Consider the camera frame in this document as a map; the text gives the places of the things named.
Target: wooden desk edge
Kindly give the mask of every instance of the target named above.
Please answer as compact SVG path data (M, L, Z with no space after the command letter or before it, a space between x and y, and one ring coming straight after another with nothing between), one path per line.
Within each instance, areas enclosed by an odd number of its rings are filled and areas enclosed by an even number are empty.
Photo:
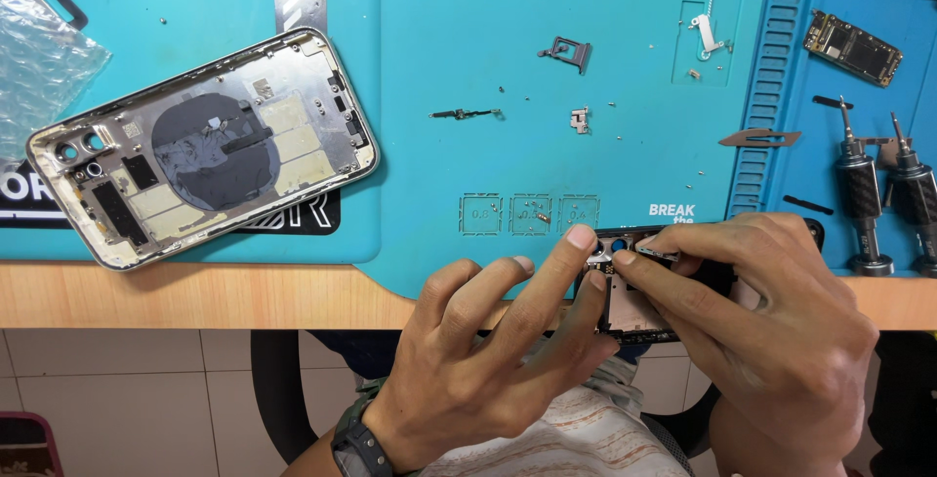
M937 329L937 281L843 280L880 329ZM351 265L164 261L118 273L89 262L0 261L8 329L401 329L412 308Z

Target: black watch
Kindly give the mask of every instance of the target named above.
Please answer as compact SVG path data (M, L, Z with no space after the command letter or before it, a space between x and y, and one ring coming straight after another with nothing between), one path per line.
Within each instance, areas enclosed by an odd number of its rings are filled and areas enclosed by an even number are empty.
M335 425L332 439L332 456L338 471L345 477L392 477L391 463L384 455L381 444L371 434L371 430L361 422L365 404L374 399L384 385L387 376L367 383L356 391L361 395ZM407 477L416 477L420 471L413 471Z

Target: plastic bag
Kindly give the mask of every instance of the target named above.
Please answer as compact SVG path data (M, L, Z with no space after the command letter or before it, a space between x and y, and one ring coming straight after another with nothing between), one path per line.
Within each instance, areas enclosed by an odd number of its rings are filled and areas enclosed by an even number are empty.
M35 0L0 0L0 170L55 122L111 53Z

